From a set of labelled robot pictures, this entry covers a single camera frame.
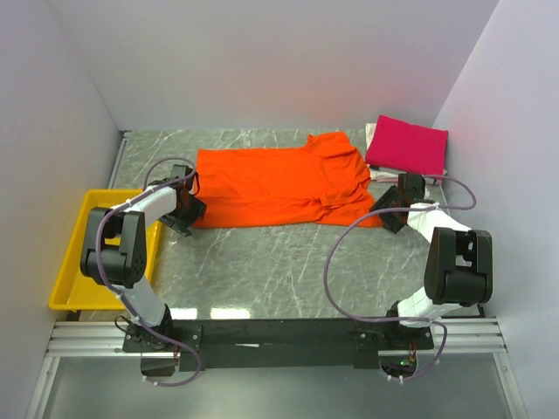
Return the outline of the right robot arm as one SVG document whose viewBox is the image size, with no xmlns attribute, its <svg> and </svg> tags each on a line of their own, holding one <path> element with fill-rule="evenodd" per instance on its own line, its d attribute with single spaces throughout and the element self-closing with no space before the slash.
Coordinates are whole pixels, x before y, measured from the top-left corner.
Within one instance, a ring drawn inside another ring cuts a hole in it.
<svg viewBox="0 0 559 419">
<path fill-rule="evenodd" d="M 429 244 L 424 282 L 387 312 L 394 320 L 383 327 L 388 345 L 402 348 L 425 327 L 460 307 L 485 304 L 493 295 L 493 239 L 453 219 L 445 206 L 425 197 L 426 180 L 403 173 L 370 208 L 387 231 L 407 226 Z"/>
</svg>

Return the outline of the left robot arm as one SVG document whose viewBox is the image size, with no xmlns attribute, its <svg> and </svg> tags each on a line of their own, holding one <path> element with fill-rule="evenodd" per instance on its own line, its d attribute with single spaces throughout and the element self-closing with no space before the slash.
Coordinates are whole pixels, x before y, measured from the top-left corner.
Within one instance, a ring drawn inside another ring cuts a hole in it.
<svg viewBox="0 0 559 419">
<path fill-rule="evenodd" d="M 156 351 L 174 342 L 170 310 L 147 279 L 147 229 L 156 222 L 188 237 L 207 205 L 198 199 L 199 174 L 176 164 L 170 176 L 153 181 L 124 203 L 90 210 L 79 268 L 125 306 L 131 321 L 145 327 L 143 339 Z"/>
</svg>

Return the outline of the orange t shirt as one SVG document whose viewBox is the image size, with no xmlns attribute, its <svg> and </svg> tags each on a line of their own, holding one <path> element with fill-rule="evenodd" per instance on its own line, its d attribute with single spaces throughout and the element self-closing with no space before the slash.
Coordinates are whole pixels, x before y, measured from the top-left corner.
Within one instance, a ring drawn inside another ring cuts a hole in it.
<svg viewBox="0 0 559 419">
<path fill-rule="evenodd" d="M 367 216 L 369 168 L 343 132 L 309 135 L 299 148 L 201 149 L 197 172 L 207 205 L 198 229 L 381 224 Z"/>
</svg>

